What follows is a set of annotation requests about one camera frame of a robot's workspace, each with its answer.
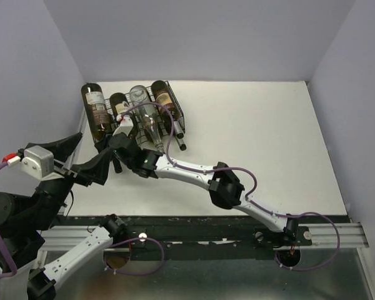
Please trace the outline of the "green bottle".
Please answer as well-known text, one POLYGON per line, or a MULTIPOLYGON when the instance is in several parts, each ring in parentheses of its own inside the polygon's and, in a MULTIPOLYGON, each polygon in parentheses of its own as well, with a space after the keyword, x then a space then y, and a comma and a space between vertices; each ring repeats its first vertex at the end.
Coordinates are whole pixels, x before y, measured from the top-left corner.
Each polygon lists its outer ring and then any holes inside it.
POLYGON ((82 101, 90 132, 95 143, 111 131, 111 120, 100 85, 89 82, 81 88, 82 101))
POLYGON ((184 133, 178 122, 181 117, 181 112, 171 99, 171 92, 169 91, 168 85, 162 80, 154 81, 151 84, 151 91, 155 98, 155 102, 167 108, 174 119, 173 121, 170 119, 168 113, 165 111, 163 107, 158 108, 166 131, 170 133, 171 125, 173 124, 174 135, 178 138, 183 138, 184 133))
POLYGON ((125 113, 129 109, 128 99, 126 95, 121 92, 112 94, 109 98, 109 102, 115 120, 118 120, 118 116, 125 113))

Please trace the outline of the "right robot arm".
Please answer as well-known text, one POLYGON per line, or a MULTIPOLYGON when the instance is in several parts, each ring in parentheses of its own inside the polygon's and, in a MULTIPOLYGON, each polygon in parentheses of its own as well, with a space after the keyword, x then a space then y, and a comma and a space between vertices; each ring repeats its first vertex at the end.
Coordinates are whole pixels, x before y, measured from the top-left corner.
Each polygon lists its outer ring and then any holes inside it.
POLYGON ((200 166, 178 161, 165 153, 142 149, 135 140, 119 133, 106 139, 100 150, 110 149, 112 158, 123 163, 142 178, 174 179, 193 184, 209 192, 211 202, 225 210, 236 209, 264 224, 276 237, 278 243, 291 245, 298 237, 298 220, 290 214, 266 208, 256 203, 234 171, 248 171, 229 167, 223 162, 216 166, 200 166))

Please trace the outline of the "clear bottle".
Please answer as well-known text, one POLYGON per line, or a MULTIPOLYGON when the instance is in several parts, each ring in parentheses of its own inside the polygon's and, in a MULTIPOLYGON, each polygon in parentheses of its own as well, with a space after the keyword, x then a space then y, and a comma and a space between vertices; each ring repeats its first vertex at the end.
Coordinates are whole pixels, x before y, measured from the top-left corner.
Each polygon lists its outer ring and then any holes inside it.
POLYGON ((159 133, 158 112, 155 105, 150 104, 151 100, 147 89, 143 85, 137 85, 131 88, 129 96, 135 109, 137 118, 144 129, 146 139, 154 144, 156 150, 164 152, 162 137, 159 133))

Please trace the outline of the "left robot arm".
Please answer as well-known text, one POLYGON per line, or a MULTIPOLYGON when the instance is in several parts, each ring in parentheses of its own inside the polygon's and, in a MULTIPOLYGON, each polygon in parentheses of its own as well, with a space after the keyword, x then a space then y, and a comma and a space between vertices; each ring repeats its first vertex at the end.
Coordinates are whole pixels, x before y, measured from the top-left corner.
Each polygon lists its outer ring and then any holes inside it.
POLYGON ((82 136, 77 133, 46 144, 29 143, 0 164, 0 169, 21 166, 40 180, 31 196, 0 192, 0 299, 54 299, 60 285, 91 256, 125 242, 126 227, 112 214, 54 264, 34 267, 44 244, 41 233, 54 226, 72 187, 104 184, 108 178, 115 158, 108 145, 84 164, 62 167, 82 136))

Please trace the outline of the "olive bottle tan label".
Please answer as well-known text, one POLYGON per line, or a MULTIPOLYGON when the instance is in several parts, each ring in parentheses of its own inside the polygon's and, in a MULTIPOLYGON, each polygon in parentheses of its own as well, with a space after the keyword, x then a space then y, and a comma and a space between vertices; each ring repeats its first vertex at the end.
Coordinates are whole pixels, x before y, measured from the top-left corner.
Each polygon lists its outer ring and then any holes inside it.
POLYGON ((184 142, 183 138, 178 138, 177 136, 175 136, 175 140, 181 151, 185 151, 187 149, 186 143, 184 142))

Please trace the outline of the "dark bottle front label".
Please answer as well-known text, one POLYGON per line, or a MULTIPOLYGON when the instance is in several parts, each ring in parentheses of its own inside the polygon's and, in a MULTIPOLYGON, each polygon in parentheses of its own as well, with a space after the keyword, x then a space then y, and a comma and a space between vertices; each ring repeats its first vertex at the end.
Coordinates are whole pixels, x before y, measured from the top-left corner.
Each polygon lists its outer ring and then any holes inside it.
POLYGON ((119 162, 119 160, 116 157, 112 158, 112 163, 113 163, 113 166, 114 166, 114 172, 116 174, 122 173, 123 168, 121 166, 121 163, 119 162))

